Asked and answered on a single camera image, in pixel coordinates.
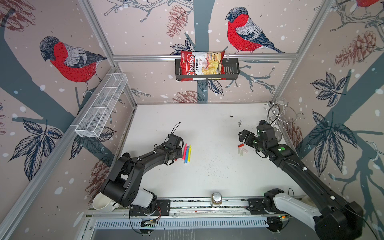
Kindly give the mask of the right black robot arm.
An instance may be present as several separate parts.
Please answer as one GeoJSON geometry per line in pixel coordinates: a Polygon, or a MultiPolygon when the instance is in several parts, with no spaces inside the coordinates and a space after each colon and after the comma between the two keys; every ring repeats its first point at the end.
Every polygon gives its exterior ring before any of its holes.
{"type": "Polygon", "coordinates": [[[347,202],[320,181],[293,149],[279,144],[274,128],[266,121],[260,121],[256,133],[239,132],[239,141],[290,176],[314,203],[310,206],[274,188],[264,194],[267,213],[285,212],[314,230],[321,240],[355,240],[362,236],[362,207],[347,202]]]}

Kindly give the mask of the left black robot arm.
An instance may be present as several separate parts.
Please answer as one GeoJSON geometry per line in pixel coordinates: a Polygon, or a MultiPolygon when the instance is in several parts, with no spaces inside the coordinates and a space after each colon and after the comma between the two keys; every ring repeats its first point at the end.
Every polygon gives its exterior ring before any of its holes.
{"type": "Polygon", "coordinates": [[[131,157],[124,153],[110,170],[101,193],[123,207],[132,205],[139,194],[143,175],[159,165],[172,165],[183,156],[183,145],[181,137],[168,134],[164,143],[142,156],[131,157]]]}

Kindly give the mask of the pink pen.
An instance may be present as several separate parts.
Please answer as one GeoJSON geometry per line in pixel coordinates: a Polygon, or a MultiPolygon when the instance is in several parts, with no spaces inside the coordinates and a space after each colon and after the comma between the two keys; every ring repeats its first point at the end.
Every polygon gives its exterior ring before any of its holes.
{"type": "Polygon", "coordinates": [[[185,144],[182,161],[185,162],[187,156],[188,144],[185,144]]]}

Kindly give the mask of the yellow pen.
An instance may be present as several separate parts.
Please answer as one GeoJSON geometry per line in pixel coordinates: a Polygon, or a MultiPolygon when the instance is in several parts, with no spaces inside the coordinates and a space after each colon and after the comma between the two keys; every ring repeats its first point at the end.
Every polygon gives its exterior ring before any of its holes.
{"type": "Polygon", "coordinates": [[[189,146],[188,146],[188,150],[187,150],[186,163],[189,163],[189,162],[190,162],[190,158],[191,158],[191,150],[192,150],[192,146],[189,145],[189,146]]]}

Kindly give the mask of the blue pen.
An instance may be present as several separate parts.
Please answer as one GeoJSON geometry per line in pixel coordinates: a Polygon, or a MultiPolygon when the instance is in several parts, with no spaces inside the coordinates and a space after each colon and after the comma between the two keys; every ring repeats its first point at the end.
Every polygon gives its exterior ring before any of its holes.
{"type": "Polygon", "coordinates": [[[188,146],[187,144],[185,145],[185,151],[184,151],[184,163],[187,164],[188,163],[188,157],[189,157],[189,150],[190,150],[190,146],[188,146]]]}

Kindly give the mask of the chrome spiral glass holder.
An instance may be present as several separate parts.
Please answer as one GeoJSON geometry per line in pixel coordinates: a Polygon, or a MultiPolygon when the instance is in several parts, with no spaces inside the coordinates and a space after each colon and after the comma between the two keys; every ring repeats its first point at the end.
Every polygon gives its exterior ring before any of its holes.
{"type": "Polygon", "coordinates": [[[294,130],[295,121],[306,118],[304,113],[295,111],[283,97],[278,97],[274,102],[269,101],[264,104],[264,109],[267,111],[267,123],[274,128],[278,142],[283,138],[282,129],[287,133],[293,133],[296,131],[294,130]]]}

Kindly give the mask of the red cassava chips bag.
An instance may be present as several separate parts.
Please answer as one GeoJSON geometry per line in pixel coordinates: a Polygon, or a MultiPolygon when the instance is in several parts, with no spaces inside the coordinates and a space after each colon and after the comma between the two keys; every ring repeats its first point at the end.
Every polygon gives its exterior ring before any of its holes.
{"type": "Polygon", "coordinates": [[[222,52],[191,52],[181,51],[181,73],[182,76],[192,76],[194,78],[183,78],[181,82],[203,80],[197,78],[202,75],[224,75],[223,58],[225,51],[222,52]]]}

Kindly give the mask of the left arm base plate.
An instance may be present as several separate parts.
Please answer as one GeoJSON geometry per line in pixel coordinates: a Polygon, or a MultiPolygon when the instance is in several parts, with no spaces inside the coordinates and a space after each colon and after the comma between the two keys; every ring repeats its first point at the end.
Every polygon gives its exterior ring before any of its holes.
{"type": "Polygon", "coordinates": [[[132,205],[130,208],[130,215],[131,217],[169,216],[170,208],[170,200],[156,200],[156,202],[151,203],[148,208],[132,205]]]}

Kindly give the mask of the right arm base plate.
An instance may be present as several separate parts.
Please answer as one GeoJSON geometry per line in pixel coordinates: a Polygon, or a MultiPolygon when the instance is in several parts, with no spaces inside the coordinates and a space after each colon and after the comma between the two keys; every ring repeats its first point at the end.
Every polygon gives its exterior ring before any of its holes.
{"type": "Polygon", "coordinates": [[[288,215],[288,213],[279,211],[279,210],[272,210],[267,211],[264,207],[264,199],[263,198],[250,198],[247,199],[248,206],[246,207],[246,210],[248,210],[251,215],[288,215]]]}

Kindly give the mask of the white mesh wall shelf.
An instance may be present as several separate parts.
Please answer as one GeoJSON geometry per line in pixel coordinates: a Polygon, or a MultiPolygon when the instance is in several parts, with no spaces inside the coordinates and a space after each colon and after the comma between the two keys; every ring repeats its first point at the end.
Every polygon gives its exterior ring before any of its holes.
{"type": "Polygon", "coordinates": [[[113,73],[107,77],[101,91],[96,94],[95,100],[75,129],[80,137],[100,137],[128,82],[125,74],[113,73]]]}

